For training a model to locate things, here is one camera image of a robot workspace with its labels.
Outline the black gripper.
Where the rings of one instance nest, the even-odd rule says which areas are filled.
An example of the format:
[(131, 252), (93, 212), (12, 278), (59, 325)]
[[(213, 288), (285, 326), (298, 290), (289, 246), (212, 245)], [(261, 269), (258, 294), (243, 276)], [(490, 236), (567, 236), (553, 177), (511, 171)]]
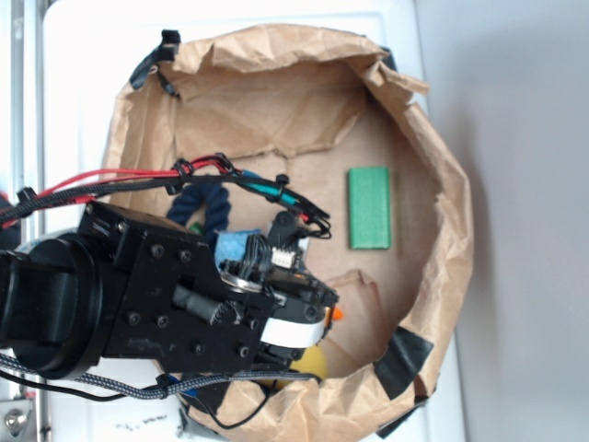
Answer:
[(91, 204), (79, 234), (118, 296), (107, 357), (175, 373), (285, 371), (329, 332), (338, 295), (305, 267), (308, 231), (288, 211), (220, 262), (202, 236), (110, 204)]

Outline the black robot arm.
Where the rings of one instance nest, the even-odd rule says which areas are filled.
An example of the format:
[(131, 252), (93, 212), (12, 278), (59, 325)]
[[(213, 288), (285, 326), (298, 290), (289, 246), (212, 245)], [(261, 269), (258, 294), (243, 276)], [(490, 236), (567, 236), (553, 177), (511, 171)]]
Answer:
[(283, 371), (329, 331), (337, 293), (304, 266), (308, 231), (283, 211), (217, 262), (201, 235), (92, 203), (76, 231), (1, 254), (1, 344), (49, 379), (103, 358), (168, 373)]

